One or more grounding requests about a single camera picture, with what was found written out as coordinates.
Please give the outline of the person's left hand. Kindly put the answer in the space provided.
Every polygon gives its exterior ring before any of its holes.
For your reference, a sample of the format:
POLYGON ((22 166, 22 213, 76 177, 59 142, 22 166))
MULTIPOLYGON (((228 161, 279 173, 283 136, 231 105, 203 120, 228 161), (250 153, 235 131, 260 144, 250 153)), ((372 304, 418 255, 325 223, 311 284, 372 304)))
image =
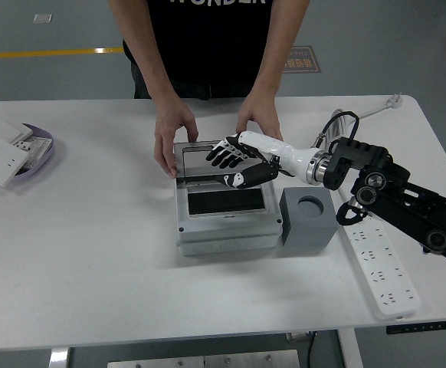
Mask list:
POLYGON ((238 112, 236 132, 247 130, 249 121, 255 122, 264 135, 283 140, 273 94, 252 91, 247 95, 238 112))

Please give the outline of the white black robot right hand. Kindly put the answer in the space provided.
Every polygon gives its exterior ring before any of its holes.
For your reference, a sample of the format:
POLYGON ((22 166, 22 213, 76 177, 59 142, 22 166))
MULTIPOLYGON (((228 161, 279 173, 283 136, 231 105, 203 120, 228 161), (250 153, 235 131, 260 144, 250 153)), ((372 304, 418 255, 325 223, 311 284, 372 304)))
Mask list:
POLYGON ((317 148, 296 149, 270 136, 244 131, 224 138, 212 148, 206 159, 219 169, 233 169, 248 159, 259 158, 260 163, 241 172, 215 177, 216 181, 236 189, 270 182, 279 173, 297 176, 302 182, 316 185, 313 171, 318 152, 317 148))

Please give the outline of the person's right hand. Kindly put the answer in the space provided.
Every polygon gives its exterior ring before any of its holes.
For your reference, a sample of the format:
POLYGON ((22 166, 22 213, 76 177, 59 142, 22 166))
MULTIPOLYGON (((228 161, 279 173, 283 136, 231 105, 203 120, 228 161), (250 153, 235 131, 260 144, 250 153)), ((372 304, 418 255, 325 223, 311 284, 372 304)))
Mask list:
POLYGON ((171 179, 177 174, 174 139, 177 130, 184 128, 190 143, 198 138, 195 116, 177 95, 155 99, 156 125, 154 159, 171 179))

